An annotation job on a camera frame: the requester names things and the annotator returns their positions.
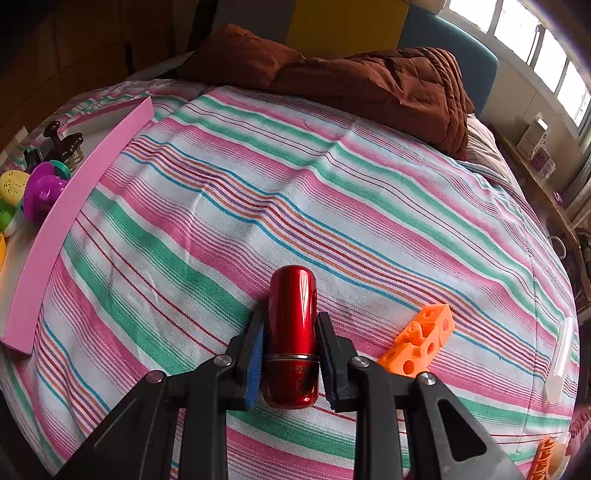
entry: pink foam strip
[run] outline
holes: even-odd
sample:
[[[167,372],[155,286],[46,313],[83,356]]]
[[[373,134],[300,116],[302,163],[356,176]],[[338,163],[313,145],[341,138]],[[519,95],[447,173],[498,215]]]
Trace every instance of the pink foam strip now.
[[[33,351],[33,339],[41,302],[66,235],[88,195],[107,168],[134,135],[154,116],[150,97],[122,102],[116,107],[127,108],[135,104],[137,106],[115,126],[80,166],[80,170],[68,182],[43,222],[12,297],[6,330],[2,338],[2,343],[10,348],[28,354]],[[114,108],[110,107],[101,109],[99,112],[106,113],[113,110]]]

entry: window frame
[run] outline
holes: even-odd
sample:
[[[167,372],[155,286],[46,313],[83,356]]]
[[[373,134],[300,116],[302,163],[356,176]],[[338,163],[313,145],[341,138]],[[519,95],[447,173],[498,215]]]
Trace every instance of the window frame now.
[[[550,104],[552,109],[557,114],[558,118],[562,120],[562,123],[566,126],[566,128],[569,130],[572,136],[576,140],[578,140],[578,142],[581,142],[582,137],[585,135],[585,133],[591,130],[591,102],[587,107],[587,111],[583,116],[581,124],[577,127],[577,124],[574,123],[574,120],[570,117],[565,108],[558,101],[558,92],[560,91],[564,83],[566,70],[570,63],[568,53],[555,92],[550,90],[550,88],[544,83],[544,81],[538,76],[538,74],[534,72],[534,67],[540,56],[542,42],[546,32],[546,28],[542,25],[540,20],[538,19],[540,31],[539,34],[536,34],[535,36],[534,44],[532,45],[532,52],[528,56],[529,63],[526,63],[523,60],[521,60],[521,58],[513,50],[511,50],[503,42],[501,42],[498,38],[495,37],[495,30],[499,23],[499,19],[501,18],[503,0],[496,0],[495,10],[493,12],[491,24],[486,32],[483,32],[476,24],[470,22],[467,18],[451,10],[449,8],[451,1],[452,0],[446,0],[445,6],[443,7],[441,13],[439,13],[439,16],[444,18],[448,22],[454,24],[455,26],[461,28],[465,32],[469,33],[472,37],[475,37],[491,52],[493,52],[493,54],[495,54],[497,58],[506,61],[513,68],[515,68],[522,76],[524,76],[532,84],[534,89],[536,89],[541,94],[544,100],[546,100]]]

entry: toy figure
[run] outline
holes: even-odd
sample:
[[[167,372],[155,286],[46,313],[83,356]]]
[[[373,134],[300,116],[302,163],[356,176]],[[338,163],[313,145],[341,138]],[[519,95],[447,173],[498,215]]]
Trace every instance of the toy figure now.
[[[21,170],[8,170],[0,176],[0,197],[6,204],[18,207],[25,193],[29,174]]]
[[[56,160],[38,165],[31,173],[22,197],[22,211],[27,220],[42,222],[69,179],[70,171]]]
[[[68,135],[60,140],[57,131],[60,128],[59,121],[55,120],[45,127],[43,136],[51,138],[53,148],[44,158],[44,161],[57,160],[67,165],[70,171],[76,169],[76,164],[84,160],[84,154],[80,145],[84,141],[81,133]]]

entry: dark brown toy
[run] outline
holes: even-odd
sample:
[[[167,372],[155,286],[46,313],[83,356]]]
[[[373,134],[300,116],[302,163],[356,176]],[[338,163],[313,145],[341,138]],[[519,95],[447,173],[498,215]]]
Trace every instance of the dark brown toy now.
[[[43,136],[51,138],[53,148],[43,159],[43,161],[57,160],[65,164],[70,171],[76,169],[76,160],[82,161],[84,156],[80,150],[80,145],[84,141],[81,133],[75,133],[68,135],[64,140],[60,140],[57,135],[57,131],[60,128],[61,123],[58,120],[51,122],[45,127]]]

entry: orange cube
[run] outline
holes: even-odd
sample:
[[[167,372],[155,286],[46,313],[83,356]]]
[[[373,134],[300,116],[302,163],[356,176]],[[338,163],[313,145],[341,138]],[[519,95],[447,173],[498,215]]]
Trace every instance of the orange cube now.
[[[425,305],[378,363],[390,373],[414,378],[427,370],[454,328],[452,311],[447,303]]]

